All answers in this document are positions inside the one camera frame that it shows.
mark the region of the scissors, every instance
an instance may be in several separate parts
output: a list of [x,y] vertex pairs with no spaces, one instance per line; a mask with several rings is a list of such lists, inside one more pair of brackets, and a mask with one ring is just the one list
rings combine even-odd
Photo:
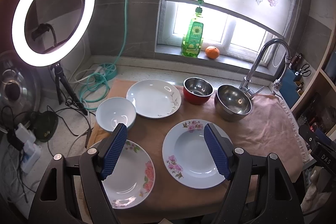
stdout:
[[310,65],[308,63],[303,64],[300,70],[295,72],[295,75],[301,75],[303,77],[311,75],[311,70],[309,69],[309,67]]

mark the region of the green dish soap bottle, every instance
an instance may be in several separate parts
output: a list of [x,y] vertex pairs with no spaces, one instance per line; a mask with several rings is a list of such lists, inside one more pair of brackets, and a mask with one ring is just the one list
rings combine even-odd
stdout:
[[187,34],[183,36],[181,52],[184,56],[197,57],[201,51],[204,27],[202,23],[202,3],[204,3],[203,0],[198,0],[199,6],[196,8],[195,15],[190,21]]

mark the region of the chrome faucet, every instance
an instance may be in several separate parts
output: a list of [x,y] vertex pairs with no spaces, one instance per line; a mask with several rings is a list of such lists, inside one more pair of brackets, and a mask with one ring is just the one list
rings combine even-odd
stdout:
[[274,38],[274,39],[271,39],[269,41],[267,41],[261,51],[259,52],[258,56],[257,56],[257,59],[254,61],[250,71],[248,72],[247,76],[244,77],[244,80],[242,81],[242,83],[240,84],[239,86],[239,89],[242,90],[246,96],[250,99],[252,99],[256,94],[258,94],[260,91],[262,91],[265,86],[263,86],[261,89],[259,89],[257,92],[253,92],[251,89],[249,89],[248,85],[251,81],[251,78],[255,72],[255,70],[257,69],[257,66],[259,65],[265,51],[267,50],[267,48],[269,46],[271,46],[272,44],[281,44],[282,46],[285,47],[285,50],[286,50],[286,57],[285,57],[285,69],[283,70],[281,76],[279,77],[279,79],[276,79],[274,81],[274,83],[272,84],[272,93],[271,95],[275,95],[276,91],[279,91],[279,89],[281,88],[281,80],[282,78],[284,77],[285,75],[285,72],[288,68],[288,65],[289,63],[291,62],[291,54],[290,54],[290,51],[289,51],[289,47],[288,47],[288,44],[280,39],[280,38]]

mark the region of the red bowl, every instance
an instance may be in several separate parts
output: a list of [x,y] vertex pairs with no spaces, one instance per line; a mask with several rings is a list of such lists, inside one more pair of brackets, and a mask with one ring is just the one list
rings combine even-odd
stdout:
[[191,104],[202,105],[207,102],[213,94],[212,85],[204,79],[191,77],[184,80],[183,95]]

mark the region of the pot lid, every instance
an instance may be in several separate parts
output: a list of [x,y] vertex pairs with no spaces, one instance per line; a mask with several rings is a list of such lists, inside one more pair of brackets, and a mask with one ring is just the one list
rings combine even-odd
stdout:
[[[40,83],[36,69],[19,58],[15,51],[0,54],[0,121],[6,127],[13,127],[11,110],[14,116],[24,111],[37,111],[40,105]],[[15,119],[15,124],[26,125],[29,113]]]

